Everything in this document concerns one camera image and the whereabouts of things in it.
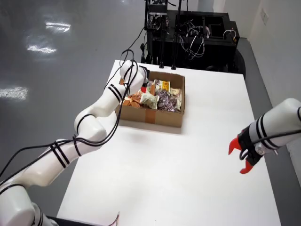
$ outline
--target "cardboard box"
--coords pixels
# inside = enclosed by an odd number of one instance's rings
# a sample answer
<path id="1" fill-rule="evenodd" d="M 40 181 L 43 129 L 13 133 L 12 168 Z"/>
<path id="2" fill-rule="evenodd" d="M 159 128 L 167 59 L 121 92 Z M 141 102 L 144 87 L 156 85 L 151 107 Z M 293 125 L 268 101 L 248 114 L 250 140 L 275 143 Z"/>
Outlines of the cardboard box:
<path id="1" fill-rule="evenodd" d="M 120 119 L 164 126 L 181 127 L 185 112 L 185 77 L 178 74 L 150 72 L 149 80 L 154 81 L 154 79 L 170 81 L 170 87 L 182 89 L 181 112 L 166 112 L 146 108 L 134 108 L 132 106 L 122 106 Z M 118 114 L 119 109 L 120 105 L 115 109 L 116 115 Z"/>

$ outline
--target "black band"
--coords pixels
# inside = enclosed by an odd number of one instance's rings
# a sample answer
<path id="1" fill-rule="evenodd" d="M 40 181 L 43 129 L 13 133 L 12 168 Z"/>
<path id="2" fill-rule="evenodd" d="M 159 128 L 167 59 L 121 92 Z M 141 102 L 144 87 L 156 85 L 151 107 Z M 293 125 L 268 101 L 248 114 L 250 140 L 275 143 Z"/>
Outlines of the black band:
<path id="1" fill-rule="evenodd" d="M 117 96 L 117 94 L 115 93 L 115 91 L 111 88 L 111 86 L 109 86 L 108 89 L 112 91 L 112 93 L 115 95 L 116 99 L 120 103 L 121 100 L 119 99 L 119 97 Z"/>
<path id="2" fill-rule="evenodd" d="M 79 157 L 81 157 L 81 154 L 79 152 L 79 148 L 77 147 L 77 144 L 76 144 L 75 135 L 73 136 L 73 142 L 74 142 L 74 147 L 75 147 L 75 150 L 76 150 L 77 154 L 79 155 Z"/>
<path id="3" fill-rule="evenodd" d="M 122 100 L 122 95 L 121 95 L 121 93 L 119 92 L 119 90 L 118 90 L 113 84 L 111 84 L 111 86 L 113 87 L 113 89 L 115 89 L 115 91 L 118 93 L 120 99 Z"/>
<path id="4" fill-rule="evenodd" d="M 36 225 L 36 215 L 34 215 L 33 221 L 32 221 L 32 226 Z"/>
<path id="5" fill-rule="evenodd" d="M 38 226 L 42 226 L 43 221 L 44 221 L 44 216 L 43 216 L 43 212 L 42 212 L 41 208 L 39 206 L 38 206 L 38 208 L 40 210 L 40 220 L 39 220 Z"/>
<path id="6" fill-rule="evenodd" d="M 264 115 L 261 117 L 261 122 L 260 122 L 260 126 L 261 126 L 261 130 L 262 130 L 262 134 L 264 135 L 264 137 L 267 137 L 267 133 L 265 132 L 264 126 L 263 126 L 263 117 Z M 266 141 L 274 148 L 280 148 L 279 146 L 277 146 L 276 144 L 274 144 L 270 139 L 266 139 Z"/>
<path id="7" fill-rule="evenodd" d="M 260 131 L 259 131 L 259 120 L 261 119 L 261 117 L 256 121 L 256 132 L 257 132 L 257 136 L 259 139 L 261 139 L 261 134 L 260 134 Z M 270 148 L 264 141 L 261 142 L 266 148 L 270 149 L 270 150 L 273 150 L 272 148 Z"/>
<path id="8" fill-rule="evenodd" d="M 300 112 L 300 110 L 301 110 L 301 107 L 299 107 L 298 108 L 298 110 L 297 110 L 297 115 L 298 115 L 298 118 L 299 118 L 299 120 L 301 121 L 301 112 Z"/>
<path id="9" fill-rule="evenodd" d="M 66 163 L 69 165 L 69 159 L 67 158 L 67 156 L 65 155 L 65 153 L 62 151 L 62 149 L 60 148 L 59 145 L 57 145 L 57 142 L 55 143 L 55 147 L 58 149 L 58 151 L 61 153 L 62 157 L 65 159 Z"/>
<path id="10" fill-rule="evenodd" d="M 92 114 L 86 114 L 86 115 L 84 115 L 81 119 L 80 119 L 80 121 L 79 121 L 79 123 L 77 124 L 77 127 L 76 127 L 76 132 L 77 133 L 79 133 L 79 125 L 80 125 L 80 123 L 84 120 L 84 118 L 86 118 L 86 117 L 88 117 L 88 116 L 93 116 Z"/>
<path id="11" fill-rule="evenodd" d="M 60 164 L 61 164 L 64 168 L 66 168 L 65 163 L 63 162 L 63 160 L 61 159 L 61 157 L 58 155 L 58 153 L 56 153 L 55 148 L 54 148 L 52 145 L 51 145 L 50 147 L 51 147 L 51 149 L 52 149 L 52 152 L 55 154 L 56 158 L 57 158 L 58 161 L 60 162 Z"/>
<path id="12" fill-rule="evenodd" d="M 125 73 L 124 76 L 123 76 L 123 80 L 126 79 L 126 75 L 127 75 L 127 73 L 131 70 L 131 68 L 132 68 L 132 66 L 130 66 L 130 67 L 127 69 L 126 73 Z"/>
<path id="13" fill-rule="evenodd" d="M 4 188 L 2 191 L 0 191 L 0 195 L 2 195 L 2 194 L 3 194 L 5 191 L 7 191 L 8 189 L 10 189 L 10 188 L 12 188 L 12 187 L 16 187 L 16 186 L 21 186 L 21 187 L 25 188 L 24 185 L 21 185 L 21 184 L 13 184 L 13 185 L 9 185 L 9 186 L 7 186 L 6 188 Z"/>

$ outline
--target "gray floor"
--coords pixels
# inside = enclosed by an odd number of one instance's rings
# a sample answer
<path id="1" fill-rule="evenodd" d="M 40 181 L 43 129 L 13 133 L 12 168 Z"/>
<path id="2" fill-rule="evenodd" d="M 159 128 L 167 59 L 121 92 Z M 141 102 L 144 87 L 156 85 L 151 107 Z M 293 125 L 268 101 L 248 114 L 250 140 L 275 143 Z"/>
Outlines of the gray floor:
<path id="1" fill-rule="evenodd" d="M 0 169 L 21 147 L 74 134 L 77 113 L 101 95 L 114 60 L 143 20 L 143 0 L 0 0 Z M 138 61 L 142 39 L 133 47 Z M 271 104 L 249 42 L 241 39 L 238 48 L 257 118 Z M 1 95 L 17 87 L 27 89 L 26 98 Z M 18 156 L 4 177 L 41 152 Z M 287 150 L 266 162 L 282 225 L 300 225 L 301 191 Z M 30 188 L 46 214 L 56 216 L 75 164 L 51 186 Z"/>

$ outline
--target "electronic equipment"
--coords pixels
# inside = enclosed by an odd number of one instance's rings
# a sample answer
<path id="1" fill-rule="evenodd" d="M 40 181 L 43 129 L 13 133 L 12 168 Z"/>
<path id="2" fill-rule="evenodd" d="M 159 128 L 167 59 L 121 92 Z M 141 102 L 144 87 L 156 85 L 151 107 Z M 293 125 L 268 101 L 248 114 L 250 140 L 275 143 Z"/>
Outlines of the electronic equipment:
<path id="1" fill-rule="evenodd" d="M 235 57 L 240 36 L 227 13 L 178 9 L 167 10 L 166 15 L 157 10 L 154 15 L 149 2 L 146 0 L 144 21 L 149 55 L 143 56 L 143 63 L 239 73 Z"/>

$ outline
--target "tabletop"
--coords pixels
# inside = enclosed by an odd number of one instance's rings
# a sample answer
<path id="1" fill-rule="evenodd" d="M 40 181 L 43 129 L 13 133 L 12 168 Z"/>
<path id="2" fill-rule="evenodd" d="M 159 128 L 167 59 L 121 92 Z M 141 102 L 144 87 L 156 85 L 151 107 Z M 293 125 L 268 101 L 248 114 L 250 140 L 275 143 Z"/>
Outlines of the tabletop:
<path id="1" fill-rule="evenodd" d="M 120 121 L 110 142 L 79 158 L 57 217 L 105 226 L 120 212 L 120 226 L 279 226 L 264 159 L 242 175 L 238 150 L 228 155 L 254 120 L 243 75 L 140 65 L 185 76 L 182 128 Z M 100 119 L 107 130 L 115 120 Z"/>

